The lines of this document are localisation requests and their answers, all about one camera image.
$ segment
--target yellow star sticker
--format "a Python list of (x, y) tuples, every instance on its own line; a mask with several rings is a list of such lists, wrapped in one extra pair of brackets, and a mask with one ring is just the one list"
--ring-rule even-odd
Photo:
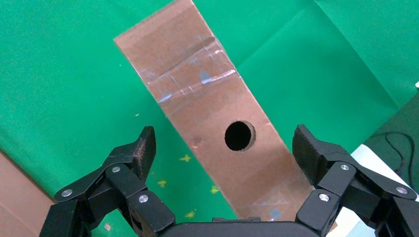
[(157, 184), (160, 185), (160, 187), (164, 188), (167, 182), (166, 180), (162, 180), (162, 181), (157, 182)]
[(195, 211), (190, 211), (185, 215), (186, 218), (192, 219), (195, 216)]
[(191, 158), (189, 157), (189, 155), (186, 154), (184, 157), (180, 158), (179, 160), (184, 160), (186, 162), (189, 162), (190, 159)]
[(211, 188), (211, 191), (210, 191), (212, 194), (216, 194), (216, 193), (218, 193), (218, 192), (220, 192), (220, 190), (218, 189), (218, 187), (217, 186), (213, 186), (212, 188)]

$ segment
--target green cloth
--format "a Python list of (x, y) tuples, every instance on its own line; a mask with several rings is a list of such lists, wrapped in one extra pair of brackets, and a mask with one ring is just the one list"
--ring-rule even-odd
[[(168, 2), (0, 3), (0, 148), (48, 194), (152, 125), (158, 153), (147, 184), (177, 221), (235, 217), (112, 41)], [(417, 0), (196, 5), (288, 147), (304, 123), (351, 151), (416, 92)], [(113, 212), (94, 236), (128, 233)]]

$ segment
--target circular hole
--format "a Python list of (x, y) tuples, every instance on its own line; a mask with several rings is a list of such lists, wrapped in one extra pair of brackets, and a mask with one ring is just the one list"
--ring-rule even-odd
[(254, 127), (247, 121), (236, 121), (228, 126), (224, 139), (230, 150), (245, 151), (255, 141)]

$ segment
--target cardboard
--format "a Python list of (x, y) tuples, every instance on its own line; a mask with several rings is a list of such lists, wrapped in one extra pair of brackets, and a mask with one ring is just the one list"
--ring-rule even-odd
[(1, 151), (0, 187), (0, 236), (39, 236), (54, 203)]
[[(239, 218), (295, 219), (312, 187), (192, 1), (175, 1), (115, 43)], [(245, 127), (233, 142), (246, 127), (251, 138), (233, 151), (225, 136), (237, 121)]]

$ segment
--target screw head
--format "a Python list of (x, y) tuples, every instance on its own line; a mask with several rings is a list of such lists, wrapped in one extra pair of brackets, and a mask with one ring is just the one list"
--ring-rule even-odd
[(327, 196), (326, 194), (319, 194), (319, 198), (322, 201), (329, 201), (330, 200), (330, 197)]
[(341, 165), (340, 168), (343, 170), (349, 170), (349, 167), (346, 164)]
[(147, 196), (147, 195), (141, 195), (141, 196), (138, 198), (138, 201), (139, 201), (140, 203), (145, 203), (146, 201), (148, 201), (148, 196)]
[(401, 194), (407, 194), (407, 190), (402, 187), (397, 187), (396, 190)]
[(61, 193), (61, 195), (62, 195), (63, 197), (68, 197), (68, 196), (70, 196), (72, 193), (73, 193), (73, 190), (71, 190), (71, 189), (67, 189), (67, 190), (64, 190), (64, 191)]
[(119, 166), (115, 166), (115, 167), (112, 168), (112, 172), (114, 172), (114, 173), (116, 173), (120, 170), (121, 170), (121, 168), (119, 168)]

